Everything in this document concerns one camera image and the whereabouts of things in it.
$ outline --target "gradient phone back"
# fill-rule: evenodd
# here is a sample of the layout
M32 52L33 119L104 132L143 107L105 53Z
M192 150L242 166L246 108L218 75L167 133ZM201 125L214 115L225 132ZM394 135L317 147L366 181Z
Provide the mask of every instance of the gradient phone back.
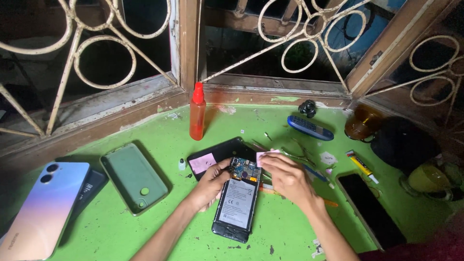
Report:
M89 170L88 163L45 166L0 246L0 261L51 257Z

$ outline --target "hand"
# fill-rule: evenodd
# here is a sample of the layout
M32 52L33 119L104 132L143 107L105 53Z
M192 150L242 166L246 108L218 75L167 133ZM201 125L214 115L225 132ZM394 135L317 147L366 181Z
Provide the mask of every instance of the hand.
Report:
M187 195L185 201L189 202L195 212L205 211L220 198L224 183L232 178L232 175L224 170L230 163L231 159L228 158L209 167L195 188Z
M264 153L259 160L263 169L272 174L274 190L299 208L305 207L308 200L319 197L310 185L301 164L280 153Z

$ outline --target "orange spray bottle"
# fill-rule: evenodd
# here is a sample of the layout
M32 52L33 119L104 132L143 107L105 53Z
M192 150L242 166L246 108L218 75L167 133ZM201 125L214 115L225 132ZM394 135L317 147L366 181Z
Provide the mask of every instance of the orange spray bottle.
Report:
M190 137L194 140L203 138L203 128L205 125L205 94L203 93L203 84L195 84L193 97L190 101Z

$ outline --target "phone camera lens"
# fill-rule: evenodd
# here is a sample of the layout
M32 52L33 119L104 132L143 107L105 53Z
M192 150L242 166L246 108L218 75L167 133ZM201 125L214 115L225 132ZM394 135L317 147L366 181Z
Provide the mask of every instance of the phone camera lens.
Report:
M52 172L56 171L57 169L58 169L58 164L52 164L52 165L47 167L47 172L52 173Z
M44 175L41 179L40 179L40 182L42 183L48 183L50 180L52 180L52 175L50 174L47 174L47 175Z

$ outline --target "pink sticky note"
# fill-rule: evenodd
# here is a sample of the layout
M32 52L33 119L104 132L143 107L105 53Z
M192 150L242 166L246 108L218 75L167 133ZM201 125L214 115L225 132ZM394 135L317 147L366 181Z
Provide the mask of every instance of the pink sticky note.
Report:
M268 151L268 152L277 152L280 153L280 150L273 150L273 151ZM265 152L256 152L256 166L261 168L261 161L259 160L259 157L263 155Z
M213 157L213 154L206 154L199 158L189 161L190 166L192 167L194 174L199 174L207 170L211 165L216 164L216 160Z

